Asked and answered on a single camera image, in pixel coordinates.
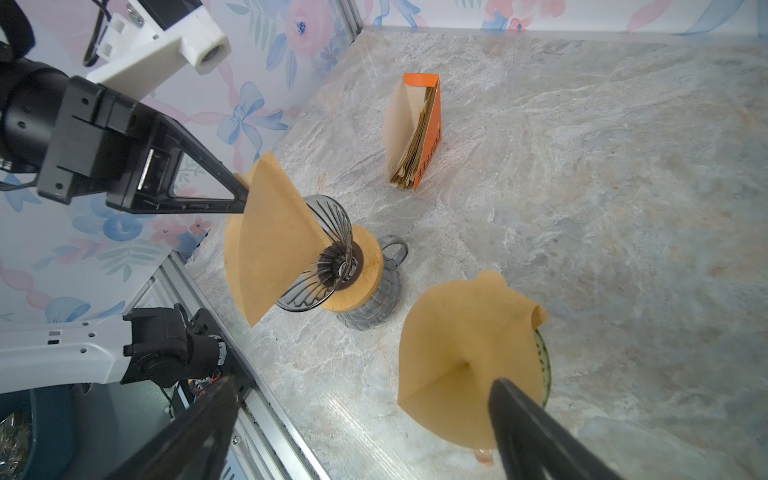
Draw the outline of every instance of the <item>paper coffee filter cone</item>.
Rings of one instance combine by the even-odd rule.
[[[254,326],[331,242],[271,153],[249,176],[245,211],[227,220],[224,266],[235,303]]]
[[[493,271],[431,288],[403,324],[398,405],[449,442],[496,448],[488,416],[491,385],[507,378],[543,402],[533,331],[546,319],[540,305]]]

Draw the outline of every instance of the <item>marble countertop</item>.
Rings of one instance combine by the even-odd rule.
[[[416,193],[383,178],[408,71],[442,78]],[[359,332],[274,307],[249,328],[223,228],[187,268],[331,478],[503,478],[396,404],[409,307],[486,269],[550,313],[547,411],[609,466],[765,478],[767,112],[757,48],[364,31],[275,154],[302,194],[408,241],[394,316]]]

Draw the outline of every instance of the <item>orange box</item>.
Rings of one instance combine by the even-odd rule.
[[[440,75],[404,74],[389,99],[382,129],[390,184],[416,190],[440,140]]]

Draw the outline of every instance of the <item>blue bin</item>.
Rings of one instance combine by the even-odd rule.
[[[74,410],[65,385],[0,395],[0,421],[17,410],[32,418],[32,442],[22,480],[61,477],[74,456]]]

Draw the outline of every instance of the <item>table surface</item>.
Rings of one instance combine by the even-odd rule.
[[[381,143],[409,71],[442,79],[415,193]],[[274,307],[251,329],[221,227],[187,268],[331,478],[503,477],[396,402],[410,306],[486,269],[550,313],[547,410],[612,468],[765,478],[766,87],[756,48],[364,31],[275,154],[301,194],[408,241],[391,320]]]

